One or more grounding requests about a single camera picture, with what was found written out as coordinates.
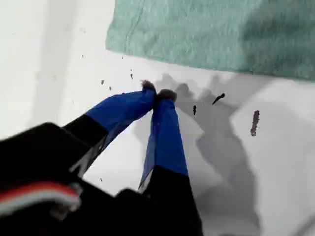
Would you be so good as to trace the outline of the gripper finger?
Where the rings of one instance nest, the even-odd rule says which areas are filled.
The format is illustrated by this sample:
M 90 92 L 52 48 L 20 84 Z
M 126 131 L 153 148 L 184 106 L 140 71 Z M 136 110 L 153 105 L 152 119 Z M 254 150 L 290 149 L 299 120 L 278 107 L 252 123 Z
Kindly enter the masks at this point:
M 168 232 L 201 236 L 202 222 L 190 185 L 176 99 L 169 89 L 156 96 L 139 190 L 154 204 L 159 218 L 169 221 Z
M 152 110 L 156 96 L 155 86 L 144 80 L 140 91 L 110 96 L 65 125 L 63 129 L 89 146 L 69 171 L 83 176 L 120 133 Z

